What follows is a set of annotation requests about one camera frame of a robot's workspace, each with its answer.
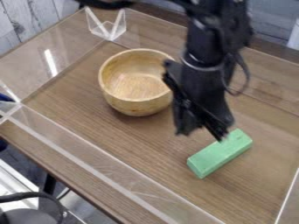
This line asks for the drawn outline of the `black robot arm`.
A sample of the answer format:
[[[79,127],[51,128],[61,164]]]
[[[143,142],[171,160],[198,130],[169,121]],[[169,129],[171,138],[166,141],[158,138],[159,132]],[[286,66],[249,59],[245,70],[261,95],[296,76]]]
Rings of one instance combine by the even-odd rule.
[[[165,0],[182,6],[189,18],[182,58],[163,63],[163,82],[173,90],[173,119],[179,135],[205,128],[217,140],[235,119],[226,95],[242,95],[247,86],[230,87],[235,69],[251,77],[241,50],[254,30],[247,0]]]

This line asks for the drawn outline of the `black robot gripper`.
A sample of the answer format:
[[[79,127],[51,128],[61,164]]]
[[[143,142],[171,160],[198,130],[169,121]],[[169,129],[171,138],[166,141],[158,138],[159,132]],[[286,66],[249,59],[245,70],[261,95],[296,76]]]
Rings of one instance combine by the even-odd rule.
[[[177,134],[189,136],[206,128],[221,142],[235,122],[226,101],[225,84],[230,84],[235,64],[197,70],[167,59],[163,82],[173,90],[173,117]]]

